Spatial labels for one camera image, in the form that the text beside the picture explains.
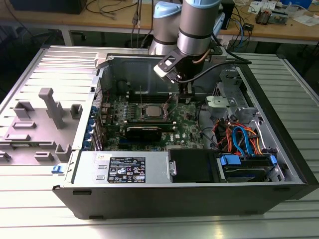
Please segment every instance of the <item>computer case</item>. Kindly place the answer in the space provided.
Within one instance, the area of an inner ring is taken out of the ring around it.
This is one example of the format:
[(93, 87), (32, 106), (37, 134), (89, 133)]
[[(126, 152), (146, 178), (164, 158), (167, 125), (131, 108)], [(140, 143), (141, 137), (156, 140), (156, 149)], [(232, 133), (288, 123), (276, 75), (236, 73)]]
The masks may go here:
[(87, 0), (10, 0), (18, 11), (61, 12), (80, 14)]

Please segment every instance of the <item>gray plastic bracket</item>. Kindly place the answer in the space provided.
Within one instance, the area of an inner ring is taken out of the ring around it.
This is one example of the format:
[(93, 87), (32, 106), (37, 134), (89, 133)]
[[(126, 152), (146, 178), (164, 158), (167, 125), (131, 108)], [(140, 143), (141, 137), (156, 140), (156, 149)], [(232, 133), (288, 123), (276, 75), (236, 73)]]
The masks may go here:
[(37, 161), (53, 161), (54, 160), (51, 152), (44, 152), (44, 151), (35, 152), (34, 157)]
[(66, 146), (65, 151), (63, 151), (63, 148), (60, 144), (58, 144), (55, 150), (55, 154), (60, 159), (61, 162), (68, 162), (71, 156), (71, 153), (72, 153), (72, 148), (69, 144)]
[(56, 148), (56, 143), (52, 141), (51, 143), (40, 143), (39, 147), (41, 149), (54, 149)]
[(78, 120), (81, 118), (83, 108), (81, 105), (71, 105), (70, 113), (72, 115), (72, 119)]
[(30, 116), (27, 112), (34, 111), (34, 108), (29, 101), (19, 101), (13, 110), (20, 120), (29, 120)]
[(35, 122), (15, 122), (12, 127), (14, 129), (20, 129), (20, 128), (23, 128), (23, 129), (26, 129), (26, 128), (29, 128), (29, 129), (32, 129), (32, 128), (36, 128), (36, 124)]
[(29, 141), (31, 137), (28, 134), (7, 134), (4, 139), (13, 141)]
[(9, 162), (10, 159), (10, 155), (8, 155), (6, 152), (0, 152), (0, 162)]
[(56, 102), (53, 97), (53, 89), (52, 88), (41, 88), (39, 92), (39, 97), (44, 100), (46, 107), (48, 108), (48, 112), (51, 115), (53, 122), (57, 129), (64, 127), (64, 122), (61, 116), (61, 106), (57, 107)]

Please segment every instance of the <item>electronics on desk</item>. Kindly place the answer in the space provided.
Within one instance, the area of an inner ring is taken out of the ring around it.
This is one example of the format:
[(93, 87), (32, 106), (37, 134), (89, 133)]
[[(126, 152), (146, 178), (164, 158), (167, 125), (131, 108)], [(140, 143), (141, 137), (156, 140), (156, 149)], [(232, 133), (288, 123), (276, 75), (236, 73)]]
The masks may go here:
[(279, 10), (271, 11), (269, 8), (260, 8), (257, 16), (256, 23), (266, 25), (268, 23), (272, 24), (286, 24), (288, 20), (288, 15)]
[(290, 2), (292, 5), (299, 5), (304, 8), (308, 8), (312, 3), (312, 0), (281, 0), (284, 5), (288, 5)]
[(45, 11), (80, 14), (87, 0), (10, 0), (18, 11)]
[(225, 13), (225, 20), (221, 26), (221, 29), (227, 29), (235, 3), (233, 0), (222, 0), (221, 4), (223, 6), (223, 13)]

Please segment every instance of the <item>sticker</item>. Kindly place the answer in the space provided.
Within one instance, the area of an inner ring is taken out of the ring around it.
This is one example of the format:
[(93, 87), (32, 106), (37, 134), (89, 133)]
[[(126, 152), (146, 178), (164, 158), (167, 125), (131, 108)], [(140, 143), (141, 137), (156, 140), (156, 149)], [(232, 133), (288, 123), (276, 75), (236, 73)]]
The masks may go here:
[(110, 157), (107, 159), (110, 160), (109, 183), (145, 183), (145, 157)]
[(110, 153), (97, 153), (95, 160), (109, 160), (111, 156)]

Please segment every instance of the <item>side panel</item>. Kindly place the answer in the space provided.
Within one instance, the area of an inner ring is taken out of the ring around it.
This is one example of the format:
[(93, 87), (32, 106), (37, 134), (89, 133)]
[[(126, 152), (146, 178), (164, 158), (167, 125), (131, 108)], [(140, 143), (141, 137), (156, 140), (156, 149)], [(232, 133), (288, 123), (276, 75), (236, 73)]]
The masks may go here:
[(303, 186), (61, 189), (77, 218), (161, 218), (263, 214)]
[(318, 188), (319, 183), (316, 177), (310, 170), (305, 159), (290, 137), (284, 124), (278, 117), (277, 113), (275, 112), (270, 101), (268, 100), (267, 96), (265, 95), (264, 91), (262, 90), (261, 86), (257, 82), (254, 74), (251, 72), (249, 67), (246, 65), (240, 66), (240, 75), (246, 83), (246, 86), (252, 91), (251, 93), (254, 95), (256, 99), (255, 101), (258, 102), (257, 104), (268, 120), (272, 130), (274, 131), (274, 134), (278, 138), (293, 167), (297, 171), (298, 176), (304, 183), (308, 185), (298, 195), (296, 195), (294, 199), (300, 199), (304, 197), (305, 195)]

